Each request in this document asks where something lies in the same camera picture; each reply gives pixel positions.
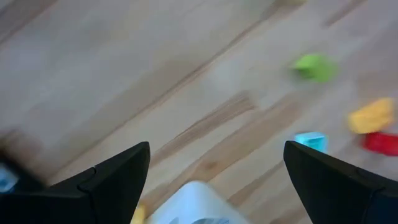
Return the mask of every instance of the wooden floor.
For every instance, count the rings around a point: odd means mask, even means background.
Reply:
[[[253,223],[310,223],[282,161],[285,141],[303,131],[326,133],[331,155],[398,180],[397,159],[362,150],[345,122],[380,96],[398,98],[397,6],[276,1],[217,57],[50,181],[149,141],[142,194],[149,213],[183,184],[202,180]],[[322,84],[296,76],[291,63],[309,52],[329,56],[339,75]]]

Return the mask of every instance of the yellow toy block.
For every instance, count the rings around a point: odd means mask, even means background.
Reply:
[[[358,134],[380,131],[394,122],[393,99],[381,98],[351,113],[348,122],[351,130]]]
[[[132,220],[130,224],[144,224],[145,221],[145,207],[143,205],[139,205],[132,216]]]

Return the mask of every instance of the blue object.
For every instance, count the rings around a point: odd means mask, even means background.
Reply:
[[[328,137],[323,133],[310,132],[296,134],[294,136],[294,141],[323,153],[327,153],[328,150]]]

